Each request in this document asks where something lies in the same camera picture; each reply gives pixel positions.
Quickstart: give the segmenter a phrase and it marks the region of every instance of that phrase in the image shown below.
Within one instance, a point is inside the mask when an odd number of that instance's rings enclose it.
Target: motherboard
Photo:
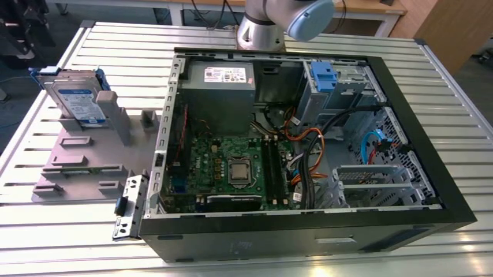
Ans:
[[[171,176],[169,212],[292,209],[289,141],[273,138],[194,138],[189,176]]]

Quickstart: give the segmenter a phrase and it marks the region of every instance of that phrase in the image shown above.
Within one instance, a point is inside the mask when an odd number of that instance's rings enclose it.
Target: blue cable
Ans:
[[[364,164],[369,163],[369,156],[366,154],[366,142],[370,138],[370,136],[374,135],[378,138],[378,142],[381,142],[384,139],[386,139],[385,134],[381,129],[376,129],[374,131],[370,131],[364,136],[364,139],[361,140],[361,160],[364,161]]]
[[[32,78],[32,80],[36,82],[36,84],[39,85],[39,87],[40,87],[40,89],[44,89],[43,88],[43,85],[42,85],[42,83],[39,82],[39,80],[36,79],[36,75],[38,75],[38,70],[31,70],[31,72],[30,72],[30,76],[31,76],[31,78]]]

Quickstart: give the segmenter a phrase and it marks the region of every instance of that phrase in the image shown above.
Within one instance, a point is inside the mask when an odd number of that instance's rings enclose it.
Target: ram slot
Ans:
[[[269,143],[269,153],[270,153],[270,173],[273,175],[274,182],[274,194],[278,204],[282,204],[286,199],[285,193],[285,181],[284,181],[284,169],[281,168],[281,155],[278,142],[271,140]]]
[[[274,197],[274,181],[273,175],[270,173],[273,169],[270,168],[269,140],[262,141],[261,151],[262,151],[262,167],[265,172],[263,174],[265,193],[267,197],[267,203],[273,203],[275,197]]]

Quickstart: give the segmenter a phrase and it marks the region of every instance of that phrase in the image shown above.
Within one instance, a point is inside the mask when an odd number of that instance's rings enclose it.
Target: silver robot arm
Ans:
[[[285,34],[300,41],[313,39],[334,16],[333,0],[246,0],[238,29],[238,45],[247,50],[278,51]]]

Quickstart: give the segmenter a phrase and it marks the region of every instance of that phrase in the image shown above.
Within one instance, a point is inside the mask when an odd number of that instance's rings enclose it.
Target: table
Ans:
[[[127,6],[141,8],[163,8],[170,10],[171,22],[175,26],[183,26],[183,10],[194,10],[191,0],[47,0],[51,3],[84,4],[102,6]],[[222,0],[195,0],[199,10],[221,10]],[[245,12],[245,0],[229,0],[233,11]],[[67,7],[58,5],[60,13]],[[337,4],[334,18],[342,17],[342,2]],[[377,0],[346,0],[346,18],[381,21],[376,36],[388,37],[394,25],[406,13],[406,8],[400,0],[388,6]]]
[[[59,66],[100,65],[129,114],[163,107],[174,47],[234,48],[231,31],[95,23],[80,28]],[[286,38],[289,51],[377,55],[418,116],[479,222],[390,253],[166,264],[143,241],[113,242],[114,201],[31,203],[62,126],[39,94],[0,157],[0,275],[103,276],[477,276],[493,274],[493,137],[487,123],[426,46],[408,39],[321,35]]]

